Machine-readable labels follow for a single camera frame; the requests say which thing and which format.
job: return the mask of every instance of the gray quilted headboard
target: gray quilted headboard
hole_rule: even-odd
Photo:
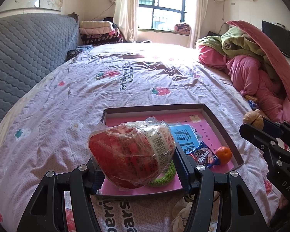
[[[80,45],[76,14],[20,14],[0,18],[0,122],[41,79]]]

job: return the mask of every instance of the orange fruit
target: orange fruit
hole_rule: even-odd
[[[216,151],[216,155],[220,160],[220,165],[227,164],[232,158],[232,152],[228,147],[219,147]]]

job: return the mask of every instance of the green bracelet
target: green bracelet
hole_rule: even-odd
[[[176,174],[176,169],[175,169],[173,161],[171,161],[169,168],[166,171],[166,173],[164,174],[164,176],[159,178],[159,179],[155,179],[152,182],[149,182],[148,185],[151,187],[162,187],[164,185],[167,185],[172,181],[175,174]]]

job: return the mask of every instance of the clear plastic wrap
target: clear plastic wrap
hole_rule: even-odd
[[[164,122],[138,121],[107,127],[99,123],[88,147],[105,176],[133,189],[156,179],[172,160],[175,141]]]

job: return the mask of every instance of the television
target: television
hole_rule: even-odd
[[[282,54],[290,58],[290,31],[276,24],[262,21],[262,32],[276,44]]]

